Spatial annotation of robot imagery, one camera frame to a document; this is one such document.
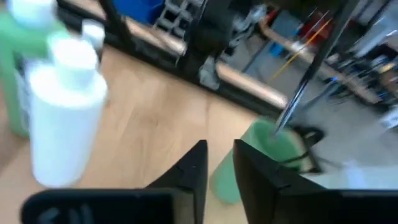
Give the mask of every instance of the gray floor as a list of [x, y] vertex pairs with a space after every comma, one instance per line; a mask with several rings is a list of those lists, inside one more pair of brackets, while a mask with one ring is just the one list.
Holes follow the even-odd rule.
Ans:
[[[242, 70], [261, 44], [262, 40], [258, 37], [252, 37], [241, 44], [231, 61], [231, 66]], [[264, 63], [257, 72], [249, 75], [259, 81], [267, 82], [284, 63], [285, 60], [282, 58], [266, 55]], [[294, 62], [277, 79], [268, 84], [290, 97], [305, 69], [305, 64]], [[323, 87], [321, 81], [315, 78], [309, 84], [302, 101], [316, 96]], [[307, 124], [321, 127], [327, 133], [326, 138], [314, 149], [317, 156], [336, 163], [331, 165], [322, 162], [325, 171], [338, 169], [336, 165], [344, 166], [351, 161], [361, 166], [398, 165], [398, 133], [382, 128], [378, 123], [381, 115], [366, 106], [352, 99], [347, 99], [343, 103], [324, 100], [311, 109], [305, 117]]]

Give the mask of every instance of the yellow stick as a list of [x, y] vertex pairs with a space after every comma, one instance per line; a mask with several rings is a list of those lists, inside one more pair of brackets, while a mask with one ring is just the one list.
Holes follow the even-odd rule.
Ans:
[[312, 35], [312, 37], [311, 38], [309, 38], [308, 40], [307, 40], [307, 42], [303, 45], [303, 47], [302, 48], [300, 48], [277, 72], [275, 72], [275, 74], [273, 74], [272, 76], [271, 76], [271, 78], [268, 80], [268, 82], [267, 83], [269, 83], [269, 82], [271, 82], [271, 81], [273, 81], [274, 79], [276, 79], [286, 68], [287, 68], [287, 66], [291, 63], [291, 62], [293, 62], [293, 60], [295, 59], [295, 58], [297, 58], [297, 56], [299, 56], [299, 53], [306, 47], [306, 46], [308, 46], [308, 44], [310, 44], [311, 43], [311, 41], [314, 39], [314, 38], [316, 38], [317, 37], [317, 35], [329, 24], [329, 22], [331, 21], [331, 19], [329, 19], [325, 24], [323, 24], [322, 26], [321, 26], [321, 28], [319, 28], [318, 29], [318, 31], [316, 32], [316, 33], [314, 33], [313, 35]]

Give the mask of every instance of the black plastic part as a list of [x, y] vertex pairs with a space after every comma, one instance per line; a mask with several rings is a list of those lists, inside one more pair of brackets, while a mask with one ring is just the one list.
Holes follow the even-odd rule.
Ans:
[[[250, 224], [273, 223], [281, 190], [297, 189], [301, 193], [325, 190], [284, 168], [242, 140], [235, 140], [233, 150], [236, 181]], [[290, 181], [279, 178], [281, 173], [289, 176]]]
[[233, 160], [249, 224], [398, 222], [397, 190], [328, 190], [242, 140]]
[[174, 188], [193, 195], [195, 224], [203, 223], [207, 190], [208, 149], [199, 141], [173, 167], [147, 188]]
[[301, 137], [307, 148], [311, 148], [325, 137], [325, 132], [317, 127], [291, 126], [291, 128]]
[[25, 202], [21, 222], [202, 224], [207, 169], [207, 142], [201, 140], [145, 189], [47, 190]]
[[174, 224], [170, 189], [46, 190], [31, 196], [21, 209], [23, 224]]

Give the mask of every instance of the blue bin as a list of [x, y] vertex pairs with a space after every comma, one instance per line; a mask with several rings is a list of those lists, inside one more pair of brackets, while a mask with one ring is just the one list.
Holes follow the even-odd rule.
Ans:
[[154, 24], [162, 12], [164, 0], [113, 0], [120, 14], [143, 24]]
[[272, 43], [271, 45], [271, 49], [269, 49], [269, 51], [271, 52], [271, 54], [273, 56], [279, 56], [280, 53], [282, 53], [282, 51], [284, 50], [284, 46], [277, 44], [277, 43]]

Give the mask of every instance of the metal bar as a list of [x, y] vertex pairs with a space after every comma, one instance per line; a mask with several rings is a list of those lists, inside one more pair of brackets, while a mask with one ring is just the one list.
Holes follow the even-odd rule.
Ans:
[[124, 45], [129, 50], [135, 50], [136, 45], [132, 41], [132, 35], [126, 25], [126, 22], [122, 20], [122, 17], [118, 14], [113, 6], [113, 2], [109, 0], [98, 0], [98, 2], [106, 14], [106, 19], [116, 29], [116, 33]]
[[191, 57], [194, 57], [192, 53], [195, 53], [195, 43], [193, 42], [194, 35], [195, 35], [195, 30], [198, 28], [199, 23], [203, 19], [203, 15], [205, 13], [206, 6], [208, 4], [208, 0], [204, 0], [202, 2], [202, 5], [200, 6], [197, 14], [192, 20], [192, 23], [190, 24], [187, 33], [185, 34], [184, 41], [187, 43], [187, 48], [185, 49], [185, 53], [177, 60], [177, 68], [181, 70], [186, 70], [188, 75], [196, 75], [198, 71], [195, 71], [196, 68], [200, 67], [205, 63], [198, 62], [197, 65], [190, 65], [193, 69], [187, 69], [187, 64], [192, 60]]
[[365, 5], [361, 8], [361, 10], [359, 11], [359, 13], [355, 16], [355, 20], [359, 20], [363, 13], [368, 10], [369, 6], [374, 2], [374, 0], [368, 0]]
[[298, 87], [294, 93], [293, 98], [285, 107], [283, 112], [280, 114], [279, 119], [275, 124], [275, 130], [273, 135], [277, 135], [279, 131], [284, 128], [286, 122], [291, 117], [294, 112], [295, 107], [299, 103], [306, 87], [310, 80], [315, 76], [319, 68], [321, 67], [325, 58], [329, 55], [331, 49], [336, 44], [338, 38], [346, 27], [351, 15], [360, 0], [348, 0], [343, 5], [339, 7], [335, 15], [335, 25], [333, 26], [332, 31], [330, 32], [329, 38], [325, 41], [325, 43], [320, 47], [319, 52], [316, 54], [313, 62], [309, 66], [308, 70], [305, 72], [303, 78], [300, 80]]
[[307, 16], [307, 19], [311, 19], [312, 15], [318, 10], [318, 7], [315, 6], [312, 12]]
[[329, 13], [329, 10], [327, 10], [322, 16], [321, 18], [319, 18], [319, 20], [308, 30], [308, 32], [302, 37], [300, 38], [299, 41], [304, 40], [308, 37], [308, 35], [311, 33], [311, 31], [313, 31], [314, 29], [318, 28], [319, 23], [323, 20], [323, 18], [325, 18], [325, 16]]
[[328, 96], [330, 96], [332, 93], [334, 93], [339, 87], [340, 84], [336, 81], [336, 77], [332, 79], [332, 81], [330, 81], [330, 83], [328, 83], [326, 85], [326, 87], [322, 90], [322, 92], [314, 97], [312, 100], [309, 100], [308, 102], [304, 103], [303, 105], [299, 105], [297, 106], [296, 112], [294, 113], [294, 115], [299, 115], [301, 113], [305, 113], [307, 111], [309, 111], [310, 109], [312, 109], [315, 105], [317, 105], [319, 102], [321, 102], [322, 99], [327, 98]]
[[392, 0], [384, 1], [383, 5], [379, 8], [379, 10], [377, 10], [377, 12], [369, 20], [368, 24], [366, 25], [366, 30], [370, 30], [372, 26], [379, 21], [384, 11], [387, 9], [388, 5], [390, 5], [391, 2]]

